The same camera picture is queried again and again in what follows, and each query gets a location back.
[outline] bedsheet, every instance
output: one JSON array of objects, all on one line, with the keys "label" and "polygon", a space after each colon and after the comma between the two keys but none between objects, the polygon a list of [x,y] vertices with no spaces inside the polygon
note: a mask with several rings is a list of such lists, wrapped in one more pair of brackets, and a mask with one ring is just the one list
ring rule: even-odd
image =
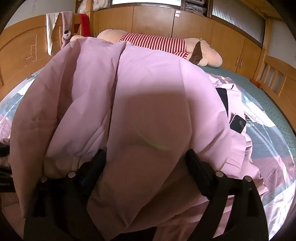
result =
[{"label": "bedsheet", "polygon": [[263,195],[262,203],[271,239],[285,221],[295,195],[296,168],[293,155],[277,125],[252,95],[229,77],[209,75],[222,83],[236,84],[242,93],[247,121],[246,133],[251,137],[253,145],[251,159],[259,168],[264,184],[269,190]]},{"label": "bedsheet", "polygon": [[30,75],[28,78],[26,78],[19,84],[20,86],[18,85],[16,87],[16,90],[12,90],[10,92],[10,94],[12,93],[12,97],[8,101],[6,101],[4,106],[0,109],[0,140],[10,137],[11,124],[13,117],[15,116],[17,107],[22,98],[24,97],[24,94],[26,93],[30,85],[33,83],[35,78],[38,76],[40,71],[41,70],[38,70],[34,74]]}]

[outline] frosted glass window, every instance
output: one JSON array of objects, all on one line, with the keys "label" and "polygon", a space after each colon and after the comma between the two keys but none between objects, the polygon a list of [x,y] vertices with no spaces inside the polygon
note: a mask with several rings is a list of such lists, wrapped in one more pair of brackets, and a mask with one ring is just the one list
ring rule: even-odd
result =
[{"label": "frosted glass window", "polygon": [[281,73],[280,71],[278,71],[278,74],[276,75],[276,78],[274,80],[274,84],[271,88],[274,93],[277,93],[279,91],[279,88],[280,88],[281,83],[283,81],[283,76],[284,76],[284,74]]},{"label": "frosted glass window", "polygon": [[181,0],[112,0],[112,5],[121,4],[121,3],[160,3],[160,4],[169,4],[174,6],[181,6]]},{"label": "frosted glass window", "polygon": [[269,69],[269,71],[268,71],[268,73],[267,73],[267,77],[266,77],[266,80],[265,80],[265,84],[266,84],[268,87],[270,86],[270,83],[271,83],[272,77],[274,76],[274,72],[275,72],[275,68],[270,66],[270,69]]},{"label": "frosted glass window", "polygon": [[262,75],[260,77],[260,80],[263,81],[264,79],[264,76],[266,74],[266,71],[267,71],[267,63],[264,63],[264,69],[263,69],[263,72],[262,72]]},{"label": "frosted glass window", "polygon": [[265,19],[239,0],[214,0],[212,15],[235,25],[263,43]]}]

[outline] plastic bag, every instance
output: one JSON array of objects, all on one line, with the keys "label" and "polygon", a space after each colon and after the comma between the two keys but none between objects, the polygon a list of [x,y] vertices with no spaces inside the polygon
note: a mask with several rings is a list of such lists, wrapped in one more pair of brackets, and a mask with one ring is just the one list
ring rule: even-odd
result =
[{"label": "plastic bag", "polygon": [[41,72],[38,70],[22,81],[14,88],[0,103],[0,140],[10,138],[12,120],[15,116],[17,107],[24,97],[24,94],[33,83],[34,79]]},{"label": "plastic bag", "polygon": [[[98,11],[109,6],[109,0],[94,0],[93,10]],[[86,13],[86,0],[83,0],[77,13]]]}]

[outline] pink blanket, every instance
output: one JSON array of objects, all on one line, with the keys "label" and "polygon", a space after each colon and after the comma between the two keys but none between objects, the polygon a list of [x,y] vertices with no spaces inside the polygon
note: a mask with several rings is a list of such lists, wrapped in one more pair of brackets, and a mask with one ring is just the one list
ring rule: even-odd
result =
[{"label": "pink blanket", "polygon": [[183,158],[190,148],[215,170],[238,166],[236,173],[262,187],[245,158],[246,138],[230,129],[209,76],[178,56],[128,42],[81,38],[58,52],[21,101],[10,143],[23,215],[42,176],[63,177],[99,148],[107,151],[87,204],[106,240],[153,226],[154,241],[189,237],[207,205]]}]

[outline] wooden bed frame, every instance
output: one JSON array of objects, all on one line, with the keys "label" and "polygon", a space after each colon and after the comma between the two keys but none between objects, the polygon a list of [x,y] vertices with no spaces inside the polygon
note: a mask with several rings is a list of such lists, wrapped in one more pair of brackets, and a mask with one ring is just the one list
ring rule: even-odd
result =
[{"label": "wooden bed frame", "polygon": [[[93,32],[92,0],[87,0],[86,14]],[[81,24],[73,14],[72,33]],[[52,33],[52,56],[61,49],[62,17],[58,16]],[[289,64],[267,56],[263,49],[255,80],[277,104],[296,130],[296,69]],[[6,28],[0,35],[0,100],[25,78],[43,68],[52,58],[47,53],[46,16],[26,19]]]},{"label": "wooden bed frame", "polygon": [[256,81],[296,130],[296,69],[282,60],[265,56]]},{"label": "wooden bed frame", "polygon": [[[73,14],[72,33],[80,28]],[[29,18],[6,28],[0,35],[0,100],[25,78],[43,68],[62,46],[62,15],[52,32],[52,56],[47,53],[46,15]]]}]

